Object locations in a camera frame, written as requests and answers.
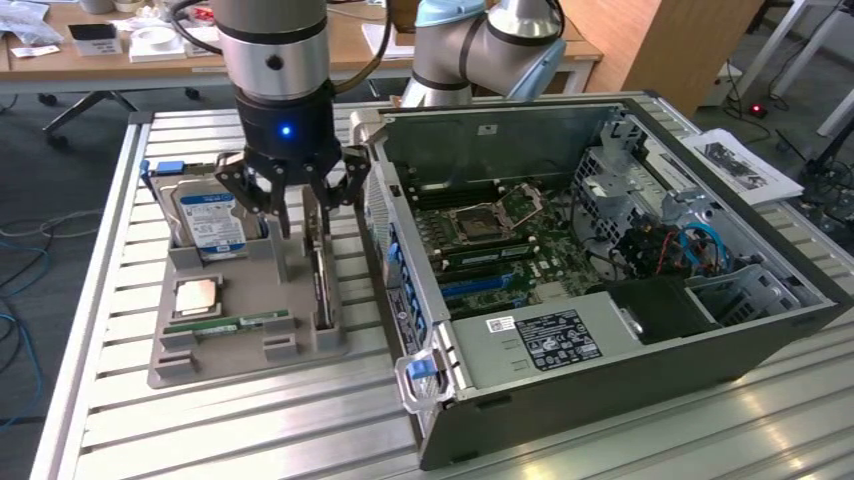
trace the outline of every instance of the blue cable on floor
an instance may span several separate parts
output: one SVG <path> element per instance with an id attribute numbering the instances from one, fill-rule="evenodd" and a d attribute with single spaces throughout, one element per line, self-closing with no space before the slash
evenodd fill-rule
<path id="1" fill-rule="evenodd" d="M 22 247 L 20 245 L 13 245 L 8 242 L 0 242 L 0 247 L 10 248 L 13 250 L 36 252 L 44 258 L 42 267 L 38 274 L 28 282 L 25 282 L 24 285 L 21 285 L 17 289 L 14 289 L 9 294 L 0 295 L 0 298 L 9 298 L 17 295 L 18 293 L 21 293 L 24 290 L 26 290 L 46 275 L 48 269 L 50 268 L 50 254 L 46 252 L 46 250 L 41 248 Z M 38 401 L 41 400 L 41 394 L 44 390 L 44 376 L 41 374 L 38 357 L 36 356 L 36 351 L 32 346 L 32 338 L 29 336 L 29 330 L 26 329 L 26 326 L 12 315 L 0 313 L 0 319 L 9 322 L 12 324 L 10 325 L 12 328 L 17 329 L 17 335 L 18 335 L 20 341 L 24 342 L 24 349 L 26 350 L 26 356 L 29 357 L 29 360 L 32 362 L 32 367 L 36 374 L 36 393 L 33 394 L 26 407 L 24 407 L 24 410 L 17 415 L 14 415 L 14 417 L 9 418 L 9 420 L 6 420 L 5 423 L 2 423 L 2 425 L 0 425 L 0 433 L 2 433 L 12 427 L 12 425 L 14 425 L 14 422 L 17 422 L 18 419 L 29 415 L 29 412 L 32 412 L 32 410 L 38 405 Z"/>
<path id="2" fill-rule="evenodd" d="M 26 355 L 29 356 L 29 360 L 32 362 L 32 367 L 36 373 L 36 393 L 29 400 L 29 404 L 24 408 L 24 410 L 12 418 L 9 418 L 2 425 L 0 425 L 0 433 L 5 432 L 14 422 L 26 415 L 38 405 L 38 400 L 41 400 L 41 390 L 44 388 L 44 377 L 41 376 L 41 366 L 38 365 L 38 357 L 36 357 L 36 351 L 32 348 L 32 340 L 29 338 L 29 331 L 21 322 L 12 315 L 5 315 L 0 313 L 0 319 L 12 323 L 12 328 L 17 328 L 17 334 L 21 336 L 24 340 L 24 348 L 26 349 Z"/>

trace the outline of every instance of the wooden cabinet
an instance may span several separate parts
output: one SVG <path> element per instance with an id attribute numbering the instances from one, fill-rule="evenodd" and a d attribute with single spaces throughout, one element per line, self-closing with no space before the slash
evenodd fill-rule
<path id="1" fill-rule="evenodd" d="M 689 116 L 761 0 L 560 0 L 604 54 L 588 92 L 655 90 Z"/>

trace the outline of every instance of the barcode sticker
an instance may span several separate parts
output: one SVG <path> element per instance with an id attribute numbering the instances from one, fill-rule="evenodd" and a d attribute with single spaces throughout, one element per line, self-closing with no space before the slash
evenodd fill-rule
<path id="1" fill-rule="evenodd" d="M 485 326 L 489 333 L 497 333 L 516 328 L 516 322 L 512 317 L 491 318 L 485 321 Z"/>

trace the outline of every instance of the blue pcie slot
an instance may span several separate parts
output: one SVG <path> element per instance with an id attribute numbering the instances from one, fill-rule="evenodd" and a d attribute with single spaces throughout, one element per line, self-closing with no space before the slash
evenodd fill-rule
<path id="1" fill-rule="evenodd" d="M 484 280 L 476 280 L 461 284 L 451 285 L 441 288 L 443 297 L 455 297 L 457 295 L 467 295 L 472 293 L 480 293 L 487 290 L 495 290 L 499 288 L 507 288 L 509 281 L 512 280 L 512 273 L 505 273 L 497 277 L 487 278 Z"/>

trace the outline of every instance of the aluminum workbench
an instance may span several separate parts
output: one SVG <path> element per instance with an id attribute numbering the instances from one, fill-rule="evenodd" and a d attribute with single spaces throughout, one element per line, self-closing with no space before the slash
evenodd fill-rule
<path id="1" fill-rule="evenodd" d="M 664 102 L 624 95 L 676 136 L 695 132 Z M 349 112 L 384 105 L 338 105 L 344 140 Z M 321 363 L 148 388 L 169 231 L 138 182 L 140 162 L 212 162 L 241 146 L 234 111 L 160 113 L 128 127 L 33 479 L 851 478 L 850 315 L 731 384 L 419 471 L 352 211 L 332 221 L 350 352 Z M 760 213 L 854 292 L 851 257 L 788 206 Z"/>

